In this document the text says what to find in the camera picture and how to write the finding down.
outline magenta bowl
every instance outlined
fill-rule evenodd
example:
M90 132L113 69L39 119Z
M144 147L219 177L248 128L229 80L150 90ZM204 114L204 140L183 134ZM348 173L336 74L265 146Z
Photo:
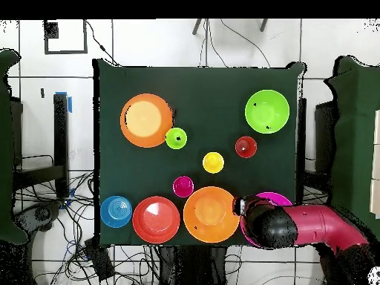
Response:
M266 199L269 199L269 202L273 204L274 206L291 206L292 203L284 197L282 194L278 194L276 192L261 192L260 194L256 194L258 197L263 197ZM244 237L253 245L256 247L260 247L256 243L254 243L250 238L246 236L246 233L244 231L243 227L243 220L245 220L243 217L240 217L240 228L241 231L243 232Z
M173 182L173 191L178 197L188 197L194 191L194 183L187 176L180 176Z

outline red bowl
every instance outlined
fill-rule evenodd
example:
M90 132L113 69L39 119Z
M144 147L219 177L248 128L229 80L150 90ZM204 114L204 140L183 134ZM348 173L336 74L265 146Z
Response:
M251 137L241 137L235 143L236 153L243 158L249 158L255 155L258 145Z
M165 243L180 227L177 207L164 197L149 197L134 210L132 224L135 232L148 243Z

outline blue bowl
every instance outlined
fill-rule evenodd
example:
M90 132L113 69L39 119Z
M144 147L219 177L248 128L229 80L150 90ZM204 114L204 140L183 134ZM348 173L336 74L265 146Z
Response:
M100 217L105 225L118 229L131 219L132 205L124 197L108 197L100 206Z

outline table leg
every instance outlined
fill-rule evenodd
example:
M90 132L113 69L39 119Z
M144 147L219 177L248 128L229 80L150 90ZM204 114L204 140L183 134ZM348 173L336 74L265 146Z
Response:
M264 32L265 25L266 25L267 22L268 22L268 19L264 19L263 20L263 23L261 23L260 32Z
M200 21L202 21L202 19L197 19L197 21L195 22L195 26L193 29L193 35L195 35L197 33L199 25L200 25Z

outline orange bowl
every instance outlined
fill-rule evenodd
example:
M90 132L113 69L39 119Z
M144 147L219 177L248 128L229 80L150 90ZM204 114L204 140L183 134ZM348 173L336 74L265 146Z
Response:
M186 201L183 220L189 233L204 243L219 243L231 237L239 226L232 213L234 198L218 187L205 187Z
M141 148L153 148L165 142L166 132L173 126L173 114L161 97L140 94L124 105L120 128L129 142Z

